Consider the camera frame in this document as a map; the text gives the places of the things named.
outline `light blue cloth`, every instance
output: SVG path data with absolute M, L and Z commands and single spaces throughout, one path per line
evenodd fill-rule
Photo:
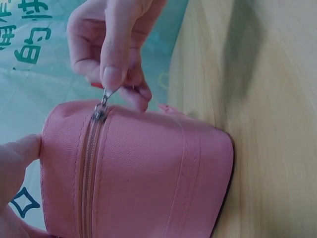
M 45 4 L 38 5 L 39 9 L 32 6 L 32 2 L 36 2 L 34 0 L 27 0 L 29 7 L 22 4 L 25 0 L 1 1 L 0 143 L 14 141 L 28 133 L 39 133 L 46 116 L 59 103 L 100 99 L 102 96 L 101 89 L 91 87 L 70 68 L 66 24 L 70 13 L 83 1 L 40 1 Z M 144 73 L 154 96 L 150 110 L 156 109 L 157 102 L 166 103 L 170 57 L 187 1 L 168 1 L 142 49 Z M 48 17 L 32 20 L 32 15 Z M 30 63 L 31 60 L 29 63 L 21 62 L 27 57 L 30 47 L 33 47 L 30 54 L 34 61 L 37 58 L 36 49 L 41 47 L 36 64 Z M 124 103 L 118 95 L 111 100 Z M 27 169 L 23 187 L 40 206 L 26 212 L 25 221 L 45 229 L 38 161 Z M 22 210 L 30 203 L 24 195 L 15 202 Z

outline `metal zipper slider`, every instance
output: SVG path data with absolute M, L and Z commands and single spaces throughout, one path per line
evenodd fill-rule
M 107 110 L 107 101 L 113 92 L 104 90 L 104 95 L 100 103 L 95 106 L 95 111 L 93 115 L 94 121 L 102 121 L 104 122 L 106 119 L 106 110 Z

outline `pink cosmetic bag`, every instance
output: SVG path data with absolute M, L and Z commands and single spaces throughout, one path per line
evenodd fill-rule
M 40 151 L 44 218 L 62 238 L 208 238 L 230 184 L 230 137 L 174 108 L 57 106 Z

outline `wooden table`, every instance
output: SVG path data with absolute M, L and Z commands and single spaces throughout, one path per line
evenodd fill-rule
M 216 238 L 317 237 L 317 2 L 190 0 L 169 103 L 229 132 Z

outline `blue star pattern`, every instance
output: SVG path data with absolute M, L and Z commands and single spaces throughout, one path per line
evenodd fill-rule
M 21 196 L 25 196 L 30 202 L 31 204 L 25 206 L 24 209 L 21 209 L 20 205 L 15 201 L 17 198 L 21 197 Z M 34 198 L 29 194 L 28 190 L 26 189 L 26 187 L 23 187 L 21 189 L 21 191 L 19 191 L 16 196 L 12 199 L 11 203 L 16 207 L 16 209 L 18 210 L 20 216 L 22 218 L 25 218 L 26 213 L 32 209 L 32 208 L 40 208 L 39 203 L 37 203 Z

